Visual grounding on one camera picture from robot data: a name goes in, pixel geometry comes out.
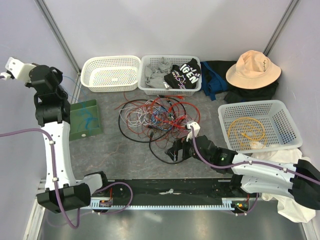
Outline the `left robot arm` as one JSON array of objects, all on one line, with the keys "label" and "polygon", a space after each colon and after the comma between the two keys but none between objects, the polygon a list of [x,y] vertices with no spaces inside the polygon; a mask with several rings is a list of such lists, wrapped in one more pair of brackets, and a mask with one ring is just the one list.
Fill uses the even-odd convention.
[{"label": "left robot arm", "polygon": [[70,155],[71,104],[61,86],[63,73],[55,67],[37,65],[29,73],[28,88],[34,88],[35,118],[43,134],[46,154],[44,192],[37,202],[53,213],[87,207],[93,193],[106,196],[110,185],[103,171],[76,181]]}]

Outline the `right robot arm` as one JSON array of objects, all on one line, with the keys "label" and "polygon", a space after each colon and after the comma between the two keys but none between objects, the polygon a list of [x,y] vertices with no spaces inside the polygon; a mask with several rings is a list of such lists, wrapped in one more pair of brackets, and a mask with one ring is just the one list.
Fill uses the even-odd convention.
[{"label": "right robot arm", "polygon": [[309,161],[271,162],[216,146],[205,135],[180,138],[165,151],[172,161],[195,158],[216,172],[232,174],[229,191],[235,197],[244,193],[266,193],[293,199],[303,207],[320,208],[320,172]]}]

